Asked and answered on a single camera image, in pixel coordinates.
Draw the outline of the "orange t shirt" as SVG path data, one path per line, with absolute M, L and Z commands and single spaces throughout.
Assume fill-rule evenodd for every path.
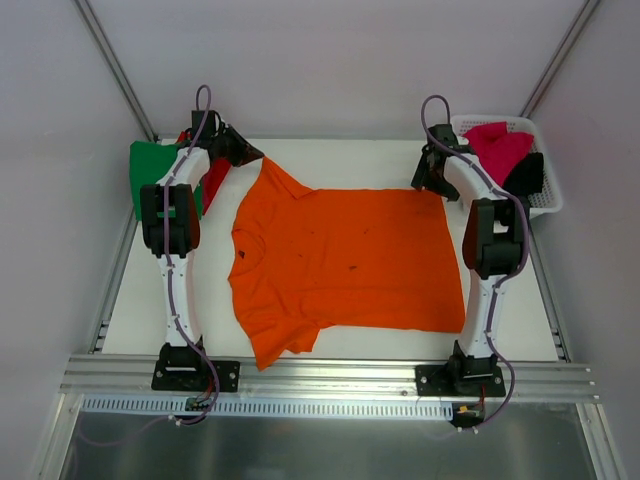
M 433 193 L 312 189 L 267 159 L 231 236 L 234 313 L 259 369 L 310 352 L 331 327 L 463 328 L 458 261 Z

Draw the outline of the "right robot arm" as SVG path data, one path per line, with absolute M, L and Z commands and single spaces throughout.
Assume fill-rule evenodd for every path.
M 411 186 L 468 207 L 462 257 L 470 273 L 464 325 L 442 366 L 415 369 L 420 396 L 505 395 L 497 332 L 508 283 L 529 258 L 529 213 L 499 187 L 458 142 L 450 124 L 426 129 L 427 143 Z

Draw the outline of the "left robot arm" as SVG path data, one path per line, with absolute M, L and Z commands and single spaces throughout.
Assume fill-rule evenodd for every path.
M 167 316 L 157 375 L 173 373 L 188 390 L 209 377 L 193 281 L 200 220 L 229 170 L 262 157 L 218 112 L 196 108 L 167 172 L 140 188 L 143 240 L 160 268 Z

